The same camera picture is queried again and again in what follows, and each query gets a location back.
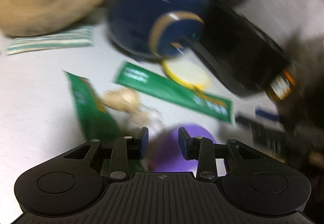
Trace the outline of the large black rice cooker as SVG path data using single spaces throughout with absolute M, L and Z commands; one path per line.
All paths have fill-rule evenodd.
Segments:
M 199 44 L 193 50 L 232 93 L 250 97 L 266 91 L 288 66 L 283 49 L 235 6 L 245 0 L 210 0 Z

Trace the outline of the garlic bulb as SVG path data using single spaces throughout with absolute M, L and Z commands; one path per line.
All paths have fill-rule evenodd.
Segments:
M 156 110 L 137 110 L 132 114 L 131 121 L 139 127 L 151 128 L 154 133 L 158 133 L 164 128 L 161 115 Z

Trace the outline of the glass jar orange lid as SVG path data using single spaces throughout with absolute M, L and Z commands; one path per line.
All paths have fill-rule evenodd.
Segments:
M 273 102 L 280 102 L 291 94 L 295 86 L 296 80 L 291 71 L 284 69 L 271 82 L 270 87 L 266 90 L 266 94 Z

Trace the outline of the green snack wrapper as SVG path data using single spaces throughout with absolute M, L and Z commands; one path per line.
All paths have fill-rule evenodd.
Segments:
M 106 110 L 89 80 L 65 72 L 70 83 L 75 111 L 86 140 L 115 140 L 123 136 L 119 125 Z
M 198 89 L 186 88 L 171 79 L 129 62 L 123 64 L 115 78 L 115 83 L 220 121 L 232 122 L 231 100 Z

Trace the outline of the purple pink sponge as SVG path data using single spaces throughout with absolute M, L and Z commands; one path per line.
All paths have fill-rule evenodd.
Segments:
M 180 124 L 167 129 L 149 141 L 146 156 L 142 160 L 145 169 L 150 172 L 196 172 L 198 162 L 185 160 L 178 144 L 178 130 L 184 127 L 191 137 L 202 136 L 216 142 L 213 135 L 196 123 Z

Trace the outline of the yellow round scrubber pad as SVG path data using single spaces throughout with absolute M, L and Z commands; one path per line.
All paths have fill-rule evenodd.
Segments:
M 185 58 L 166 59 L 161 66 L 170 79 L 186 88 L 205 90 L 210 85 L 208 73 Z

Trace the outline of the green white striped cloth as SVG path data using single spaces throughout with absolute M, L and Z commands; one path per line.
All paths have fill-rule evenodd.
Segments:
M 14 38 L 5 50 L 5 54 L 11 56 L 38 50 L 92 46 L 92 34 L 92 26 L 75 25 L 49 35 Z

